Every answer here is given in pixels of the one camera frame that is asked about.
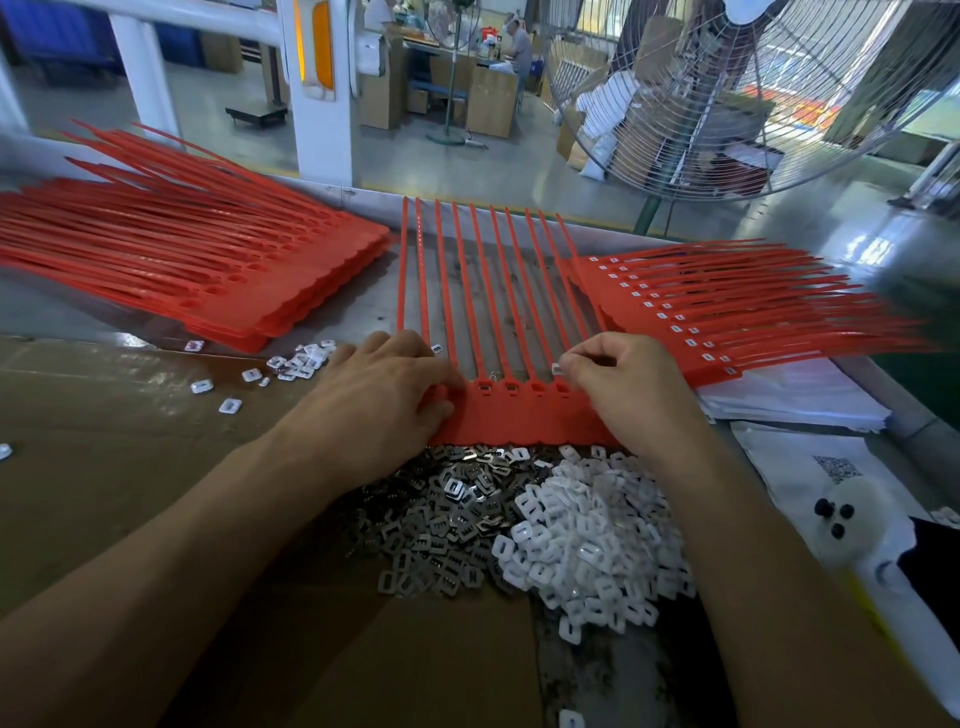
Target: green surface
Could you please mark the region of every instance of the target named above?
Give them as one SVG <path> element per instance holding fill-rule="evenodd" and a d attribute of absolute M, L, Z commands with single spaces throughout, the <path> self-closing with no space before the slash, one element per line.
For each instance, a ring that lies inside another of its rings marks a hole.
<path fill-rule="evenodd" d="M 960 352 L 885 353 L 873 360 L 933 414 L 960 429 Z"/>

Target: pile of white inserts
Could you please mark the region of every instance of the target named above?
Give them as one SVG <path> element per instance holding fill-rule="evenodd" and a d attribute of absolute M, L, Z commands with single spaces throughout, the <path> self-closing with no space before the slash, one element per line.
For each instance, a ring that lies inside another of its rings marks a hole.
<path fill-rule="evenodd" d="M 627 622 L 653 626 L 651 602 L 695 595 L 666 498 L 632 455 L 560 452 L 551 476 L 515 499 L 526 521 L 493 542 L 504 580 L 562 609 L 560 636 L 569 643 L 580 643 L 584 624 L 621 634 Z"/>

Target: blue bin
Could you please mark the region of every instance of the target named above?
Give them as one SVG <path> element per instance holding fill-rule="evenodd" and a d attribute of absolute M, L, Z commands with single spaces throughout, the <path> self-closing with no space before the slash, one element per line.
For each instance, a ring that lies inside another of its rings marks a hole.
<path fill-rule="evenodd" d="M 171 63 L 192 65 L 197 68 L 206 66 L 204 48 L 200 43 L 200 33 L 192 28 L 178 25 L 154 23 L 156 37 L 160 41 L 163 58 Z"/>
<path fill-rule="evenodd" d="M 0 0 L 13 43 L 28 61 L 120 70 L 120 53 L 102 12 L 47 0 Z"/>

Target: floor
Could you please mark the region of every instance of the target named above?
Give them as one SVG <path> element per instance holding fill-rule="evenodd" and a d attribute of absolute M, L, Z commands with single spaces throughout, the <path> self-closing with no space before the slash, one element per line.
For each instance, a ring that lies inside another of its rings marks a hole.
<path fill-rule="evenodd" d="M 255 131 L 234 126 L 224 106 L 261 104 L 260 66 L 237 75 L 167 64 L 168 78 L 187 139 L 251 167 L 296 170 L 293 126 Z M 128 125 L 135 107 L 125 80 L 110 88 L 45 86 L 29 68 L 15 69 L 22 103 L 35 130 L 58 133 L 78 117 L 98 126 Z M 426 139 L 440 116 L 408 115 L 396 130 L 354 131 L 358 186 L 518 209 L 538 207 L 571 220 L 631 229 L 642 193 L 617 181 L 580 177 L 556 154 L 552 114 L 528 94 L 509 140 L 480 137 L 488 149 L 441 147 Z M 926 322 L 931 338 L 948 352 L 960 350 L 960 244 L 957 224 L 920 211 L 886 205 L 902 194 L 920 169 L 879 158 L 860 158 L 802 186 L 753 202 L 663 204 L 651 232 L 670 238 L 767 237 L 822 255 L 853 278 L 880 291 Z M 19 306 L 13 318 L 29 318 Z M 54 324 L 66 332 L 85 314 L 61 311 Z M 947 397 L 942 416 L 960 424 L 960 388 L 953 353 L 885 357 L 883 365 L 929 405 Z"/>
<path fill-rule="evenodd" d="M 256 107 L 264 102 L 261 67 L 246 62 L 244 72 L 226 74 L 167 63 L 167 78 L 183 136 L 214 152 L 270 172 L 297 171 L 295 120 L 260 131 L 234 125 L 224 107 Z M 104 128 L 129 128 L 136 107 L 126 79 L 111 87 L 50 88 L 33 71 L 14 69 L 17 91 L 37 133 L 71 131 L 73 118 Z M 426 134 L 442 119 L 408 115 L 399 129 L 386 132 L 357 125 L 354 183 L 390 192 L 483 202 L 498 206 L 558 211 L 576 220 L 631 227 L 643 196 L 619 182 L 582 178 L 556 154 L 552 112 L 527 94 L 514 136 L 482 139 L 489 149 L 440 147 Z"/>

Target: qr code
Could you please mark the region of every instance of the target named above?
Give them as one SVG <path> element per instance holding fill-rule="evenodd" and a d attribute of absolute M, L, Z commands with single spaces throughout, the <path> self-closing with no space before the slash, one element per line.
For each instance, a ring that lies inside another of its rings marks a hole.
<path fill-rule="evenodd" d="M 845 457 L 826 457 L 824 455 L 814 455 L 813 459 L 824 469 L 824 472 L 830 476 L 830 480 L 836 485 L 849 477 L 862 475 L 856 466 Z"/>

